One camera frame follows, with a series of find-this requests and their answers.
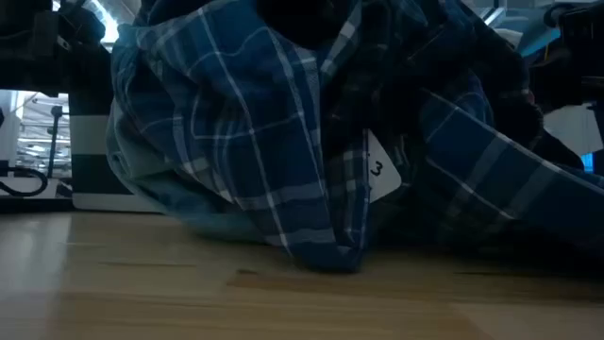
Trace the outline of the black thin stand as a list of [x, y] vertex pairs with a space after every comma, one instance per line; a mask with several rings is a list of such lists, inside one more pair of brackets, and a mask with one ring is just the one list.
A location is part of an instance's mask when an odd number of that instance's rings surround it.
[[47, 167], [47, 177], [50, 179], [53, 177], [54, 173], [54, 165], [55, 165], [55, 155], [57, 149], [57, 139], [58, 139], [58, 129], [59, 129], [59, 119], [62, 117], [63, 108], [62, 106], [53, 106], [51, 109], [51, 114], [53, 116], [53, 126], [51, 128], [51, 146], [49, 151], [49, 163]]

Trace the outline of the navy white striped fabric bin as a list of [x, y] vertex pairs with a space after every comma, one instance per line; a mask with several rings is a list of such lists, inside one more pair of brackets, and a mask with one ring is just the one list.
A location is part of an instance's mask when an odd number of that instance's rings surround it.
[[110, 55], [101, 46], [78, 45], [69, 55], [69, 126], [72, 200], [82, 211], [155, 213], [109, 168], [106, 132], [113, 100]]

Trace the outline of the blue plaid flannel shirt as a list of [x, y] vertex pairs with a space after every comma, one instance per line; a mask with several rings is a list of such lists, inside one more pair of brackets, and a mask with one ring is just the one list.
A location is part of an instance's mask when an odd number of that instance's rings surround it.
[[[111, 53], [109, 166], [210, 237], [322, 271], [374, 246], [604, 271], [604, 177], [495, 129], [462, 0], [141, 0]], [[402, 178], [371, 203], [371, 130]]]

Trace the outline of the white handwritten paper tag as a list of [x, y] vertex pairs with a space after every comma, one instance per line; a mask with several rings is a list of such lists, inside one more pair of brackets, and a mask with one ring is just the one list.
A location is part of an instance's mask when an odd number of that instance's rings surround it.
[[374, 203], [397, 190], [402, 178], [376, 135], [367, 131], [370, 202]]

